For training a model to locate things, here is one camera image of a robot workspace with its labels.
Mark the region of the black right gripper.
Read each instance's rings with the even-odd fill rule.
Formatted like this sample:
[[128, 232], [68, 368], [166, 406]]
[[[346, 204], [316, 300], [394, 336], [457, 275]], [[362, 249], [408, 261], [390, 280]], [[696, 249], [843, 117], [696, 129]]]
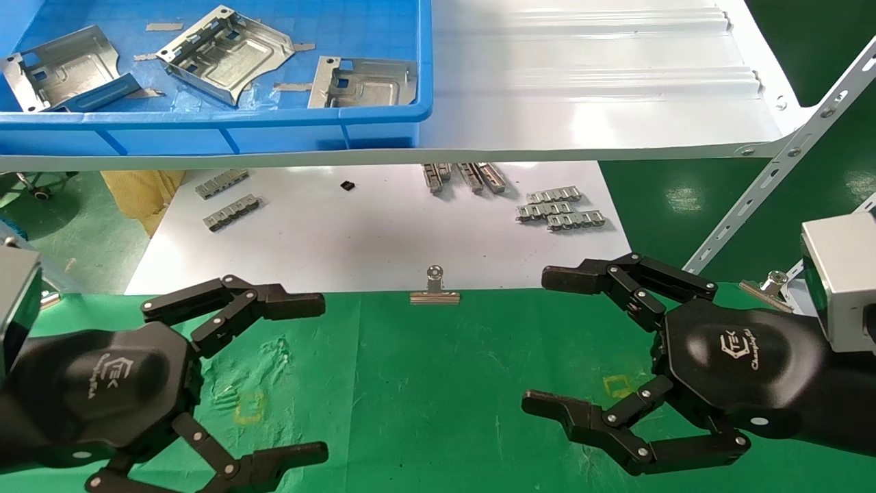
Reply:
[[[546, 266], [542, 287], [606, 294], [648, 333], [663, 324], [667, 377], [609, 409], [538, 390], [522, 397], [523, 412], [558, 422], [567, 440], [597, 447], [629, 475], [732, 465], [751, 447], [735, 428], [769, 439], [826, 439], [830, 347], [812, 316], [714, 305], [716, 283], [639, 253]], [[667, 312], [658, 294], [684, 305]], [[709, 434], [654, 442], [635, 435], [635, 424], [666, 401]]]

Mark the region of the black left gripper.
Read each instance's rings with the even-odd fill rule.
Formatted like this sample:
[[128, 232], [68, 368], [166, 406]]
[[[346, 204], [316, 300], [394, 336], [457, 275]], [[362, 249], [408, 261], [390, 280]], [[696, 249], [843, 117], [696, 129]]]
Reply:
[[[259, 319], [321, 316], [323, 294], [227, 275], [147, 300], [142, 312], [151, 323], [131, 331], [25, 341], [10, 369], [10, 471], [111, 459], [86, 481], [88, 492], [172, 492], [129, 471], [177, 436], [215, 471], [200, 492], [273, 492], [288, 470], [328, 461], [323, 441], [235, 459], [190, 414], [203, 384], [196, 355], [212, 358]], [[190, 343], [171, 328], [207, 314]]]

